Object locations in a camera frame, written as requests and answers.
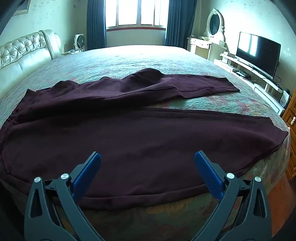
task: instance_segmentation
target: window sill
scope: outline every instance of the window sill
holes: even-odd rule
[[[106,32],[117,31],[117,30],[126,30],[126,29],[153,29],[153,30],[163,30],[163,31],[166,30],[166,28],[162,28],[162,27],[139,26],[139,27],[116,27],[116,28],[112,27],[112,28],[106,29]]]

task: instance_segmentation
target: fan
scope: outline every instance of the fan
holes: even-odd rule
[[[84,34],[76,34],[74,38],[74,49],[80,49],[82,52],[85,51],[85,38]]]

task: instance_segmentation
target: curtain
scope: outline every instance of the curtain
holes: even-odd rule
[[[86,34],[88,50],[107,46],[105,0],[88,0]]]
[[[170,0],[165,45],[187,49],[191,35],[197,0]]]

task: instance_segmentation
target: wooden floor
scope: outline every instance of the wooden floor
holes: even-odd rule
[[[271,211],[272,236],[284,225],[296,206],[296,178],[289,183],[284,174],[268,195]]]

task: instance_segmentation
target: white tv stand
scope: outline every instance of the white tv stand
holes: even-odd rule
[[[270,95],[269,91],[272,91],[273,89],[279,93],[282,93],[282,89],[279,88],[275,83],[267,79],[264,75],[260,74],[258,71],[250,67],[249,65],[244,64],[243,62],[240,62],[238,59],[230,57],[224,53],[220,54],[223,58],[227,59],[227,62],[223,62],[222,60],[215,59],[214,64],[221,67],[222,69],[226,70],[227,72],[231,73],[238,79],[240,79],[242,82],[247,84],[250,88],[252,88],[262,99],[264,99],[273,109],[274,111],[281,116],[285,109],[280,105],[278,100],[276,100],[273,96]],[[261,85],[256,84],[254,82],[248,81],[247,79],[239,76],[235,72],[233,72],[234,69],[240,69],[240,67],[243,67],[252,72],[252,74],[256,75],[258,78],[261,78],[266,82],[265,88],[263,88]]]

